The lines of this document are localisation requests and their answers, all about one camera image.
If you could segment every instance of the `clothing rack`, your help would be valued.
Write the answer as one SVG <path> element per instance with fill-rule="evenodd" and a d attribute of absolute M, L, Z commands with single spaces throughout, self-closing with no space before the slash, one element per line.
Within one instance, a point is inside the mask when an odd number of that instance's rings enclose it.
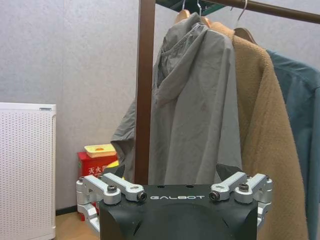
<path fill-rule="evenodd" d="M 205 0 L 210 3 L 243 9 L 245 0 Z M 136 125 L 134 147 L 134 182 L 147 185 L 149 176 L 149 149 L 151 99 L 153 77 L 153 51 L 156 0 L 139 0 L 137 78 L 136 78 Z M 246 10 L 258 13 L 320 24 L 320 15 L 247 1 Z"/>

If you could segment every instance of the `silver metal bracket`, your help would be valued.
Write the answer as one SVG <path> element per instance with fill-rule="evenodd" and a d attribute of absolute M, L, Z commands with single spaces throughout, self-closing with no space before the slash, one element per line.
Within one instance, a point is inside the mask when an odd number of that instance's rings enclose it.
<path fill-rule="evenodd" d="M 214 201 L 227 200 L 230 197 L 230 193 L 242 183 L 247 181 L 247 175 L 244 172 L 236 172 L 221 183 L 211 185 L 211 191 L 209 197 Z"/>
<path fill-rule="evenodd" d="M 143 186 L 128 182 L 110 172 L 102 175 L 101 180 L 109 185 L 117 186 L 129 201 L 143 202 L 147 199 Z"/>
<path fill-rule="evenodd" d="M 102 199 L 108 205 L 118 204 L 121 201 L 120 189 L 110 191 L 108 187 L 108 184 L 95 176 L 85 176 L 76 182 L 77 203 L 84 205 Z"/>
<path fill-rule="evenodd" d="M 271 209 L 273 181 L 264 174 L 247 177 L 244 172 L 236 172 L 221 183 L 213 184 L 210 188 L 211 200 L 223 201 L 230 198 L 234 192 L 234 200 L 240 204 L 250 204 L 253 199 L 258 202 L 257 228 L 265 220 L 266 213 Z"/>
<path fill-rule="evenodd" d="M 90 203 L 85 205 L 78 204 L 77 210 L 84 215 L 85 221 L 93 232 L 100 236 L 100 222 L 96 208 Z"/>

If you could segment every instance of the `white wall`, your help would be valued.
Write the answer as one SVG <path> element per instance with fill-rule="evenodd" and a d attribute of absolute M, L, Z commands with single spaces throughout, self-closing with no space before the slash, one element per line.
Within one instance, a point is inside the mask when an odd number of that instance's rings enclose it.
<path fill-rule="evenodd" d="M 320 14 L 319 0 L 257 0 L 261 3 Z M 225 7 L 208 18 L 234 29 L 241 9 Z M 238 27 L 247 28 L 259 46 L 307 63 L 320 70 L 320 24 L 246 10 Z"/>
<path fill-rule="evenodd" d="M 57 103 L 56 208 L 135 97 L 138 0 L 0 0 L 0 102 Z M 154 49 L 176 13 L 156 6 Z"/>

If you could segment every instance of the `perforated white panel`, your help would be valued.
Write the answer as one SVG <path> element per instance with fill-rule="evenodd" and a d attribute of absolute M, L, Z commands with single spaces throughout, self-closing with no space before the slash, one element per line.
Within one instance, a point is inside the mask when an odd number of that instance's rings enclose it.
<path fill-rule="evenodd" d="M 10 104 L 0 103 L 0 240 L 49 239 L 55 232 L 55 106 Z"/>

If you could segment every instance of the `hood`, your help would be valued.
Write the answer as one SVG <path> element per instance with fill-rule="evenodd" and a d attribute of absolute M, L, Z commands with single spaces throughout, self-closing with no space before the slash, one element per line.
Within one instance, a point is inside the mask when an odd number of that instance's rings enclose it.
<path fill-rule="evenodd" d="M 169 29 L 154 67 L 156 105 L 176 99 L 188 82 L 190 68 L 209 28 L 197 13 Z"/>

